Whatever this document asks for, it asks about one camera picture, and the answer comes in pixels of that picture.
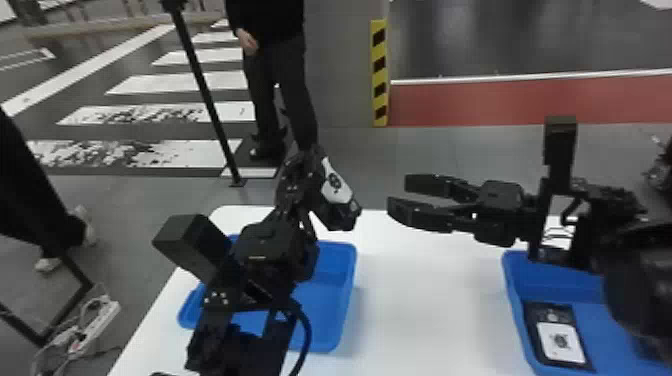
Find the blue tray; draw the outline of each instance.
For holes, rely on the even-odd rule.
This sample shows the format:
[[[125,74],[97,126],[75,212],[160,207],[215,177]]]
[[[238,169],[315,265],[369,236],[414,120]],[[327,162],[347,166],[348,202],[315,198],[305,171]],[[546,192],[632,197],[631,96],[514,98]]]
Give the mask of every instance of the blue tray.
[[[539,376],[671,376],[639,341],[614,321],[602,295],[602,278],[552,265],[531,263],[527,253],[506,252],[502,258],[506,289],[525,358]],[[537,361],[523,316],[522,301],[571,305],[584,351],[595,372],[547,366]]]
[[[354,282],[357,250],[350,244],[319,242],[320,257],[315,274],[309,281],[300,283],[292,296],[303,306],[313,329],[311,352],[327,353],[338,346],[348,311]],[[185,329],[194,329],[201,317],[201,304],[205,286],[201,283],[187,297],[177,321]],[[243,331],[261,335],[267,312],[245,312],[234,315],[232,322]],[[300,350],[303,345],[303,327],[299,323],[289,348]]]

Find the person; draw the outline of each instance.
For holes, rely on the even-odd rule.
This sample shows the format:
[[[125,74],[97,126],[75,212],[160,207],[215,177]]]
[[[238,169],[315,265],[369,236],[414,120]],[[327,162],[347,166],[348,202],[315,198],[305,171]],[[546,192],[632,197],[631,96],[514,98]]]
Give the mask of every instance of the person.
[[[35,270],[48,273],[73,247],[96,244],[86,208],[67,212],[12,119],[0,108],[0,234],[42,247]]]
[[[305,78],[306,39],[303,0],[226,0],[231,30],[243,49],[243,70],[254,103],[258,146],[252,159],[284,153],[286,129],[280,130],[274,104],[280,91],[300,151],[317,143],[317,119]]]

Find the wall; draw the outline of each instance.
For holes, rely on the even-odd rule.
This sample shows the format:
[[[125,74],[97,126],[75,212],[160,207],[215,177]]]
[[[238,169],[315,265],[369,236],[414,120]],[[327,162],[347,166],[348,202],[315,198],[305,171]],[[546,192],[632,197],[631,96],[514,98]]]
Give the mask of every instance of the wall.
[[[306,75],[321,127],[373,126],[370,22],[389,0],[306,0]]]
[[[0,0],[0,22],[11,20],[15,17],[16,15],[7,0]]]

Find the person's leg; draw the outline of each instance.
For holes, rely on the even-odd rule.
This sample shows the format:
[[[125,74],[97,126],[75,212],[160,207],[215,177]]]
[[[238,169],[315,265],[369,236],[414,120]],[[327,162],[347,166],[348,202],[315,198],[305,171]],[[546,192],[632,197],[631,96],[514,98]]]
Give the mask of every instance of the person's leg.
[[[271,52],[273,76],[280,84],[294,139],[299,150],[308,150],[317,143],[317,117],[306,86],[305,36],[278,43]]]
[[[14,122],[0,109],[0,234],[57,257],[85,239],[87,223],[68,214]]]
[[[273,148],[282,143],[278,114],[275,108],[274,82],[265,61],[266,53],[259,50],[255,56],[244,56],[243,70],[248,91],[254,103],[260,148]]]

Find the robotic arm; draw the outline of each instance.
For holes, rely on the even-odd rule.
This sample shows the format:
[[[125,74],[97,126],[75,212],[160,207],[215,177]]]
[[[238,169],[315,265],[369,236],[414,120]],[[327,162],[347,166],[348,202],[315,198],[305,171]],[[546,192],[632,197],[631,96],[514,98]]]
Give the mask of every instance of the robotic arm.
[[[452,199],[459,205],[435,207],[389,198],[388,214],[427,231],[473,233],[477,241],[510,247],[528,242],[528,257],[541,263],[604,276],[604,296],[613,318],[633,335],[649,340],[672,366],[672,221],[649,222],[632,192],[572,178],[576,120],[548,118],[544,164],[537,195],[515,183],[486,181],[482,186],[438,175],[408,175],[405,190]],[[569,250],[545,246],[544,227],[552,198],[572,199],[562,212],[563,226],[574,227]],[[585,205],[576,220],[570,216]]]
[[[312,278],[319,256],[311,211],[330,231],[352,230],[362,211],[319,146],[285,163],[275,208],[243,228],[235,243],[202,215],[168,219],[154,246],[207,285],[186,369],[202,376],[279,375],[300,321],[305,342],[290,375],[298,374],[312,334],[291,294]],[[231,323],[236,312],[266,310],[261,336]]]

